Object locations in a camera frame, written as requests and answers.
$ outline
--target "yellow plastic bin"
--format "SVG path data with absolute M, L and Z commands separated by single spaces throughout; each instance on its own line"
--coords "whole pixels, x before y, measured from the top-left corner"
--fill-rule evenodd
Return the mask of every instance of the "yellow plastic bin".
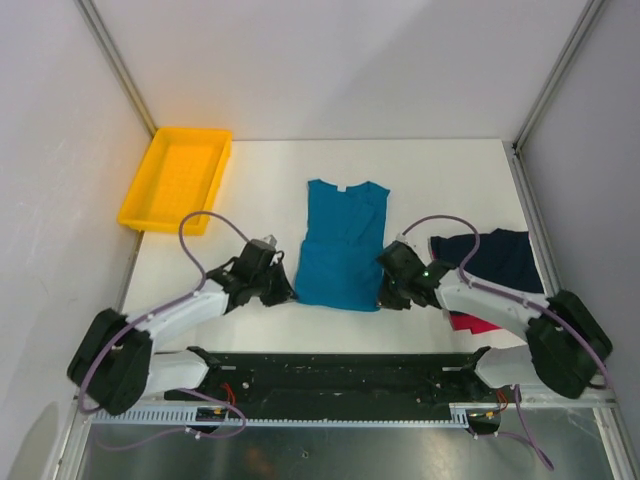
M 134 230 L 177 233 L 195 210 L 210 210 L 231 154 L 231 132 L 202 128 L 158 129 L 145 153 L 118 222 Z M 209 216 L 192 218 L 186 235 L 202 235 Z

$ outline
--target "metal frame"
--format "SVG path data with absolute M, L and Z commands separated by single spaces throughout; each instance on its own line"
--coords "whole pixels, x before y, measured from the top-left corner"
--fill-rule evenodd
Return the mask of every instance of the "metal frame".
M 94 35 L 100 49 L 134 111 L 143 123 L 151 137 L 157 130 L 155 122 L 133 81 L 120 52 L 118 51 L 104 21 L 102 20 L 93 0 L 74 0 L 80 13 L 86 21 L 87 27 Z M 561 281 L 554 261 L 548 234 L 544 227 L 540 210 L 537 206 L 535 194 L 528 180 L 525 164 L 522 157 L 522 148 L 529 140 L 532 131 L 544 116 L 548 105 L 557 92 L 562 80 L 573 65 L 580 48 L 584 44 L 590 32 L 593 30 L 598 18 L 608 4 L 609 0 L 589 0 L 585 6 L 576 26 L 572 30 L 564 45 L 558 60 L 554 64 L 547 80 L 533 107 L 526 116 L 522 127 L 513 143 L 505 145 L 505 151 L 509 159 L 512 176 L 516 185 L 518 196 L 522 204 L 525 219 L 529 227 L 532 245 L 538 260 L 543 277 L 543 283 L 548 292 L 555 292 L 560 288 Z M 137 237 L 134 250 L 130 257 L 129 268 L 124 279 L 118 304 L 122 306 L 129 282 L 133 273 L 136 258 L 142 243 L 143 235 Z M 176 407 L 183 408 L 184 402 L 166 402 L 163 400 L 149 401 L 142 404 L 141 411 L 170 411 Z M 523 405 L 530 408 L 545 408 L 550 406 L 566 406 L 567 408 L 592 408 L 600 428 L 601 437 L 609 458 L 614 478 L 631 479 L 640 478 L 638 466 L 635 462 L 628 434 L 621 421 L 620 413 L 615 404 L 615 398 L 611 392 L 593 392 L 581 399 L 578 403 L 554 396 L 548 390 L 537 391 L 535 389 L 523 389 Z M 460 409 L 478 407 L 478 404 L 455 404 L 452 412 Z M 61 442 L 64 450 L 59 460 L 49 472 L 49 479 L 70 480 L 77 478 L 80 471 L 82 458 L 87 444 L 91 422 L 78 413 L 72 415 L 69 420 L 66 437 Z

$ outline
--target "white table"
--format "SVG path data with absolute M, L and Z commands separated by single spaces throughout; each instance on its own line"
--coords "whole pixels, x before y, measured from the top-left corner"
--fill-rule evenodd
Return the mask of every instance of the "white table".
M 251 238 L 274 234 L 286 252 L 293 284 L 306 232 L 307 181 L 339 186 L 366 180 L 389 188 L 385 244 L 419 217 L 449 213 L 481 232 L 526 230 L 507 158 L 499 140 L 357 140 L 234 142 L 214 211 Z M 463 225 L 423 224 L 410 241 L 428 261 L 431 235 L 467 233 Z M 212 219 L 202 237 L 187 243 L 205 268 L 238 255 L 242 241 Z M 193 288 L 197 272 L 176 235 L 147 232 L 124 305 L 132 311 L 157 305 Z M 235 352 L 433 353 L 474 351 L 483 345 L 520 344 L 506 331 L 453 332 L 442 312 L 357 313 L 298 304 L 264 308 L 258 299 L 185 333 L 162 350 L 199 345 Z

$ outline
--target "folded teal shirt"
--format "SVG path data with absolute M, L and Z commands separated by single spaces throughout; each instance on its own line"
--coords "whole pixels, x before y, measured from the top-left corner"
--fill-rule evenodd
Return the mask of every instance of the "folded teal shirt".
M 295 281 L 298 301 L 344 310 L 378 310 L 389 190 L 372 182 L 339 192 L 322 180 L 309 182 L 307 236 Z

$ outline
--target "purple cable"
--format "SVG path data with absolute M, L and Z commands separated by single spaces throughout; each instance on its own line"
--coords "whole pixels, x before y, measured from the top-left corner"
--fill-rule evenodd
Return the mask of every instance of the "purple cable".
M 100 440 L 98 440 L 97 437 L 94 437 L 95 444 L 98 447 L 100 447 L 101 449 L 106 450 L 108 452 L 125 452 L 127 450 L 133 450 L 135 448 L 138 448 L 138 447 L 141 447 L 143 445 L 146 445 L 149 442 L 157 440 L 158 438 L 166 437 L 167 435 L 172 435 L 174 433 L 193 433 L 196 436 L 196 438 L 204 437 L 204 438 L 210 438 L 210 439 L 220 439 L 220 438 L 235 437 L 236 435 L 240 434 L 245 428 L 247 428 L 247 417 L 236 406 L 231 405 L 228 402 L 224 402 L 222 400 L 218 400 L 217 398 L 209 397 L 208 395 L 204 395 L 204 394 L 202 394 L 200 392 L 196 392 L 195 390 L 188 390 L 186 388 L 180 388 L 179 391 L 184 392 L 184 393 L 188 393 L 189 395 L 193 395 L 194 397 L 201 398 L 202 400 L 206 400 L 208 402 L 212 402 L 212 403 L 215 403 L 217 405 L 224 406 L 228 410 L 231 410 L 236 415 L 238 415 L 238 417 L 240 417 L 240 420 L 242 421 L 242 424 L 240 425 L 240 427 L 238 427 L 235 430 L 232 430 L 231 432 L 218 433 L 218 434 L 215 434 L 215 433 L 204 433 L 204 432 L 194 431 L 194 430 L 190 430 L 190 429 L 187 430 L 187 429 L 185 429 L 185 427 L 168 428 L 166 430 L 163 430 L 161 432 L 156 433 L 155 435 L 147 437 L 144 440 L 141 440 L 139 442 L 131 443 L 129 445 L 121 445 L 121 446 L 120 445 L 119 446 L 105 445 Z
M 490 287 L 488 285 L 484 285 L 482 283 L 473 281 L 467 276 L 466 272 L 464 271 L 464 268 L 467 266 L 469 261 L 473 258 L 473 256 L 478 252 L 478 249 L 480 248 L 480 233 L 478 232 L 478 229 L 476 227 L 474 227 L 470 222 L 468 222 L 468 221 L 466 221 L 466 220 L 464 220 L 464 219 L 462 219 L 460 217 L 456 217 L 454 215 L 429 215 L 427 217 L 423 217 L 420 220 L 417 220 L 417 221 L 413 222 L 411 225 L 409 225 L 404 230 L 404 232 L 402 232 L 402 235 L 407 235 L 415 227 L 417 227 L 421 223 L 424 223 L 424 222 L 429 221 L 429 220 L 453 220 L 455 222 L 462 223 L 462 224 L 466 225 L 473 232 L 473 235 L 474 235 L 474 238 L 475 238 L 475 244 L 473 245 L 473 248 L 467 254 L 467 256 L 464 257 L 464 259 L 460 263 L 460 266 L 458 267 L 458 275 L 460 275 L 460 279 L 464 283 L 466 283 L 471 288 L 477 288 L 479 290 L 483 290 L 483 291 L 491 293 L 493 295 L 497 295 L 497 296 L 506 298 L 508 300 L 511 300 L 513 302 L 519 303 L 519 304 L 523 305 L 525 308 L 526 307 L 530 307 L 533 310 L 536 310 L 537 312 L 543 313 L 543 314 L 549 316 L 550 318 L 552 318 L 553 320 L 555 320 L 562 328 L 564 328 L 567 332 L 569 332 L 569 334 L 580 344 L 580 346 L 587 352 L 587 354 L 589 354 L 591 359 L 594 361 L 594 363 L 596 364 L 596 366 L 598 367 L 598 369 L 602 373 L 602 376 L 605 379 L 605 385 L 613 390 L 613 382 L 611 380 L 611 375 L 609 374 L 609 371 L 607 370 L 607 367 L 604 365 L 604 363 L 602 362 L 602 360 L 600 359 L 600 357 L 598 356 L 596 351 L 591 347 L 591 345 L 589 345 L 589 343 L 584 338 L 582 338 L 582 336 L 571 325 L 569 325 L 558 314 L 556 314 L 555 312 L 549 310 L 546 307 L 543 307 L 542 305 L 538 305 L 537 303 L 527 302 L 523 298 L 521 298 L 521 297 L 519 297 L 517 295 L 514 295 L 514 294 L 512 294 L 510 292 L 506 292 L 506 291 L 501 290 L 499 288 Z M 529 426 L 528 426 L 527 422 L 524 419 L 524 415 L 522 413 L 522 409 L 521 409 L 521 406 L 520 406 L 520 402 L 522 401 L 522 395 L 521 395 L 521 392 L 520 392 L 520 385 L 515 385 L 514 392 L 515 392 L 515 403 L 516 403 L 516 409 L 518 411 L 518 417 L 520 418 L 520 423 L 522 423 L 522 428 L 524 429 L 524 431 L 525 431 L 525 433 L 526 433 L 528 438 L 525 438 L 525 437 L 523 437 L 521 435 L 518 435 L 517 433 L 509 433 L 509 432 L 498 433 L 498 436 L 511 438 L 511 439 L 514 439 L 514 440 L 517 440 L 519 442 L 522 442 L 522 443 L 525 443 L 525 444 L 529 445 L 531 448 L 534 449 L 534 451 L 536 452 L 536 455 L 538 455 L 538 458 L 540 459 L 542 464 L 548 470 L 553 471 L 554 470 L 553 463 L 551 462 L 549 457 L 538 446 L 538 444 L 535 441 L 533 435 L 531 434 L 531 431 L 529 429 Z
M 193 217 L 196 217 L 196 216 L 199 216 L 199 215 L 209 215 L 210 217 L 214 217 L 214 218 L 217 218 L 219 220 L 222 220 L 224 223 L 229 225 L 238 235 L 240 235 L 240 237 L 245 242 L 247 242 L 247 243 L 249 242 L 249 238 L 244 233 L 242 233 L 238 227 L 236 227 L 233 223 L 231 223 L 231 221 L 229 221 L 228 219 L 226 219 L 225 217 L 223 217 L 222 215 L 220 215 L 218 213 L 208 212 L 208 211 L 205 211 L 205 210 L 199 210 L 197 212 L 190 213 L 189 215 L 187 215 L 186 217 L 184 217 L 182 219 L 182 221 L 180 222 L 180 228 L 178 229 L 178 237 L 180 239 L 180 246 L 182 247 L 182 250 L 184 250 L 184 253 L 187 255 L 187 257 L 189 257 L 189 260 L 191 260 L 193 262 L 193 264 L 196 266 L 196 268 L 200 272 L 200 281 L 198 282 L 198 285 L 196 286 L 196 288 L 193 289 L 193 291 L 191 291 L 191 292 L 189 292 L 189 293 L 187 293 L 185 295 L 182 295 L 181 297 L 178 297 L 175 300 L 171 300 L 170 302 L 165 303 L 164 305 L 160 305 L 159 307 L 154 308 L 150 312 L 145 313 L 141 317 L 136 318 L 135 320 L 133 320 L 132 322 L 127 324 L 126 327 L 124 327 L 122 330 L 120 330 L 118 333 L 116 333 L 113 337 L 111 337 L 111 339 L 106 343 L 104 348 L 102 350 L 100 350 L 100 353 L 98 353 L 98 355 L 96 356 L 96 359 L 93 361 L 93 363 L 89 367 L 89 370 L 87 371 L 87 374 L 85 375 L 84 379 L 82 380 L 82 384 L 80 385 L 80 391 L 78 392 L 78 410 L 80 411 L 80 413 L 83 413 L 85 415 L 90 415 L 92 413 L 96 413 L 96 412 L 99 412 L 101 410 L 101 408 L 99 406 L 95 407 L 95 408 L 87 408 L 85 406 L 84 401 L 85 401 L 85 397 L 87 395 L 87 389 L 89 388 L 89 384 L 91 383 L 91 380 L 93 379 L 93 376 L 95 375 L 95 373 L 98 370 L 98 367 L 100 366 L 102 361 L 109 354 L 111 349 L 122 339 L 122 337 L 124 337 L 127 333 L 129 333 L 131 330 L 133 330 L 137 325 L 139 325 L 144 320 L 146 320 L 148 315 L 157 315 L 157 314 L 162 313 L 162 312 L 164 312 L 164 311 L 166 311 L 166 310 L 168 310 L 168 309 L 170 309 L 172 307 L 175 307 L 176 305 L 179 305 L 182 302 L 184 302 L 186 300 L 189 300 L 191 297 L 193 297 L 193 294 L 195 292 L 201 290 L 202 287 L 204 287 L 204 284 L 207 281 L 207 272 L 205 271 L 205 269 L 202 266 L 202 264 L 198 261 L 198 259 L 191 253 L 191 251 L 187 247 L 187 244 L 185 243 L 185 240 L 184 240 L 184 225 L 189 220 L 191 220 Z

